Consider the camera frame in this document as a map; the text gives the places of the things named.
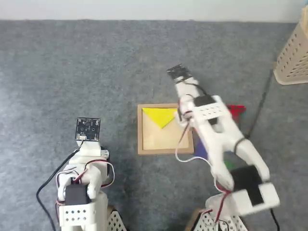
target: yellow tangram piece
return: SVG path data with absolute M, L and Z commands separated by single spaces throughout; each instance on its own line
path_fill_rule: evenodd
M 143 108 L 142 109 L 150 119 L 160 128 L 163 128 L 174 119 L 176 108 Z

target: blue tangram piece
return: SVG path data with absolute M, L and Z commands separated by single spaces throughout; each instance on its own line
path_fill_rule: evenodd
M 199 140 L 199 142 L 197 144 L 197 147 L 194 151 L 194 156 L 199 156 L 199 157 L 202 157 L 204 159 L 207 159 L 207 152 L 206 152 L 201 140 Z

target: white wall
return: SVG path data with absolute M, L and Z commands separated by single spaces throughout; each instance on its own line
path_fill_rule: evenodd
M 307 0 L 0 0 L 0 19 L 295 22 Z

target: beige plastic basket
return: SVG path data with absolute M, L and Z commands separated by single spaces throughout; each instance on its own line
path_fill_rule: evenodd
M 301 22 L 278 56 L 274 74 L 283 85 L 308 83 L 308 38 Z

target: white robotic arm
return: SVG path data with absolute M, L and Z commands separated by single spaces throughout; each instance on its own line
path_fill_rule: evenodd
M 107 231 L 110 224 L 108 198 L 101 188 L 113 183 L 115 172 L 108 161 L 109 152 L 99 144 L 99 130 L 100 119 L 78 118 L 76 140 L 79 152 L 56 175 L 62 231 Z M 110 169 L 113 180 L 104 184 Z
M 175 81 L 180 98 L 177 120 L 183 127 L 189 123 L 195 128 L 207 151 L 213 177 L 233 192 L 227 198 L 231 212 L 243 216 L 278 206 L 276 190 L 268 182 L 267 165 L 251 141 L 244 138 L 221 98 L 208 95 L 182 65 L 167 72 Z M 236 155 L 248 166 L 229 172 L 224 164 L 224 153 L 233 152 L 235 148 Z

